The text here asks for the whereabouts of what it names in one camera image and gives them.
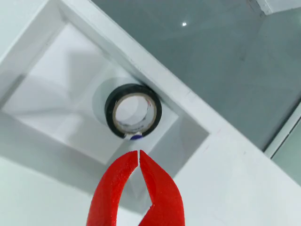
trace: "tape roll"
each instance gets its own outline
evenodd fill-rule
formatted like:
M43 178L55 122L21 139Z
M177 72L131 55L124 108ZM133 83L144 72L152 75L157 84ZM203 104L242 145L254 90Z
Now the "tape roll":
M134 123L117 118L118 108L131 97L139 97L146 102L145 114ZM157 94L140 84L124 84L114 89L105 102L105 117L110 130L120 138L135 140L150 134L159 124L162 106Z

